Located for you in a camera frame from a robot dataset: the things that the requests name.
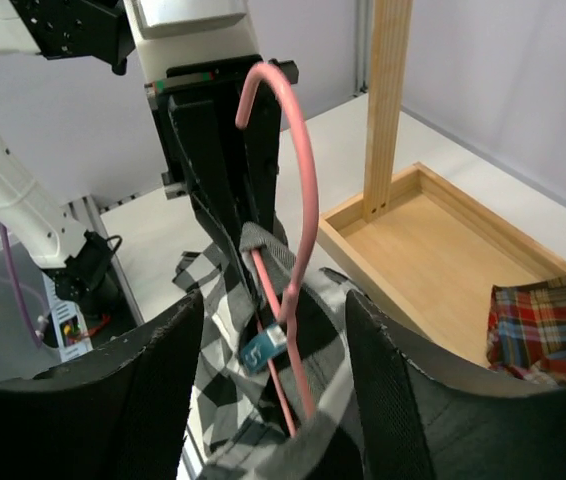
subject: plaid shirt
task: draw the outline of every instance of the plaid shirt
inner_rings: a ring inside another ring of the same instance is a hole
[[[566,385],[566,277],[494,287],[487,358],[493,370]]]
[[[269,233],[247,224],[241,250],[253,276],[248,254],[252,248],[261,250],[273,286],[282,293],[294,255]],[[289,359],[285,354],[277,357],[290,408],[303,425],[290,439],[269,371],[249,375],[239,361],[238,353],[256,331],[255,311],[269,311],[265,295],[259,305],[226,267],[222,253],[211,245],[202,253],[186,252],[174,278],[186,292],[200,289],[205,304],[193,399],[209,458],[199,478],[362,478],[363,436],[345,336],[346,294],[356,287],[329,269],[306,275],[298,338],[317,410],[310,420],[304,419]],[[261,318],[268,319],[267,313]]]

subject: pink hanger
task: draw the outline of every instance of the pink hanger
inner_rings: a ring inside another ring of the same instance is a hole
[[[281,108],[290,122],[290,131],[292,133],[292,142],[296,150],[299,170],[301,174],[301,191],[303,195],[303,231],[301,234],[301,242],[296,255],[296,262],[292,268],[292,276],[289,285],[283,291],[281,305],[279,305],[276,293],[270,281],[270,277],[265,269],[263,258],[258,250],[252,250],[252,259],[256,266],[256,270],[265,291],[267,301],[279,323],[287,324],[287,352],[290,357],[290,364],[296,381],[296,388],[301,396],[303,410],[306,419],[314,414],[314,400],[310,392],[310,387],[303,369],[303,363],[299,354],[296,342],[296,307],[299,300],[299,293],[303,284],[303,277],[307,269],[307,265],[316,243],[316,235],[318,233],[319,223],[319,194],[316,181],[316,169],[314,167],[314,155],[312,153],[312,145],[310,137],[303,118],[303,112],[299,106],[296,95],[292,90],[292,86],[280,69],[268,63],[258,63],[254,65],[247,74],[239,108],[236,113],[236,126],[241,130],[245,129],[250,118],[250,112],[254,103],[256,90],[261,83],[265,81],[274,92],[277,100],[281,104]],[[260,320],[257,319],[259,330],[262,326]],[[278,374],[274,368],[272,361],[268,362],[274,386],[283,408],[283,414],[290,430],[290,435],[294,436],[296,428],[294,426],[292,415],[289,411],[289,405],[285,398],[285,393],[281,387]]]

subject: blue tag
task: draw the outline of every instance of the blue tag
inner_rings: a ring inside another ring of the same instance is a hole
[[[241,361],[250,375],[261,371],[267,361],[287,349],[287,337],[278,323],[259,333],[241,350]]]

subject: wooden frame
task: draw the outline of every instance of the wooden frame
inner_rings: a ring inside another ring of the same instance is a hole
[[[421,164],[392,176],[412,0],[374,4],[364,191],[322,216],[318,241],[396,321],[485,365],[492,286],[566,262]]]

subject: white wall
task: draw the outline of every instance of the white wall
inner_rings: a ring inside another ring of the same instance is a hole
[[[252,0],[261,53],[294,59],[307,116],[354,93],[354,0]],[[163,154],[136,56],[117,77],[93,59],[0,57],[0,129],[22,162],[66,202],[102,203],[160,184]]]
[[[566,204],[566,0],[415,0],[404,106]]]

